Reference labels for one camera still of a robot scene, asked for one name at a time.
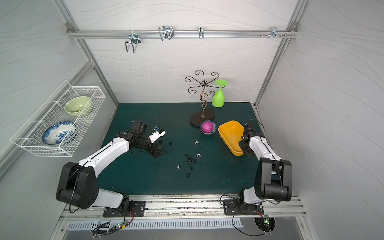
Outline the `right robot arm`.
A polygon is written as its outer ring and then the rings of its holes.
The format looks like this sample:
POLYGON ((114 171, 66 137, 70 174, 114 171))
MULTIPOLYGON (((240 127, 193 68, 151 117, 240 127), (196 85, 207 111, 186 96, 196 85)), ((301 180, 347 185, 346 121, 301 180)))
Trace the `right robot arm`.
POLYGON ((258 205, 270 202, 274 205, 289 202, 292 198, 293 165, 279 157, 256 125, 246 123, 239 147, 248 157, 258 160, 254 186, 239 194, 241 203, 258 205))

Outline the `yellow plastic storage box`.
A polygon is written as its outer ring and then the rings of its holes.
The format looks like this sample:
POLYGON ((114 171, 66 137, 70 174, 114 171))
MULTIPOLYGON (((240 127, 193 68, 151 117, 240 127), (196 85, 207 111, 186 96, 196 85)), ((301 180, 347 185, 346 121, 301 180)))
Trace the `yellow plastic storage box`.
POLYGON ((242 141, 244 127, 237 121, 229 121, 219 126, 219 134, 231 153, 237 157, 244 155, 239 146, 242 141))

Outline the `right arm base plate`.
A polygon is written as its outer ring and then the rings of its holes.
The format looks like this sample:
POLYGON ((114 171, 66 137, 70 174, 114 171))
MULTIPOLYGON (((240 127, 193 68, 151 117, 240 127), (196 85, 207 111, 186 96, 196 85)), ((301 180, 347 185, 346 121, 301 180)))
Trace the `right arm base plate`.
POLYGON ((265 214, 262 204, 239 204, 237 199, 223 200, 223 206, 226 216, 261 216, 265 214))

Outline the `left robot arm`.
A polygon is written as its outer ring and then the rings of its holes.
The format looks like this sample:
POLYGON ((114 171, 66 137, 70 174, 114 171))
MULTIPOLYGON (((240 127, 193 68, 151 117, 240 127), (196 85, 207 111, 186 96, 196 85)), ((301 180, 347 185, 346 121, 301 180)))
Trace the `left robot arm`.
POLYGON ((129 196, 99 188, 97 178, 114 160, 131 149, 146 151, 153 158, 166 154, 157 140, 166 131, 156 126, 148 137, 143 137, 147 125, 133 121, 131 129, 118 133, 107 145, 89 157, 68 162, 62 168, 56 199, 77 209, 103 207, 123 213, 129 210, 129 196))

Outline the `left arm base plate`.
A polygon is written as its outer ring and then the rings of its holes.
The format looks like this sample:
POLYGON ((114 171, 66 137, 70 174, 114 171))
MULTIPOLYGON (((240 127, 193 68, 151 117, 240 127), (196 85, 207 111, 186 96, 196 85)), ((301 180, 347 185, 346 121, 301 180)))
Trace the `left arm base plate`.
POLYGON ((143 217, 145 213, 145 201, 123 201, 119 207, 105 208, 104 218, 118 218, 118 217, 143 217))

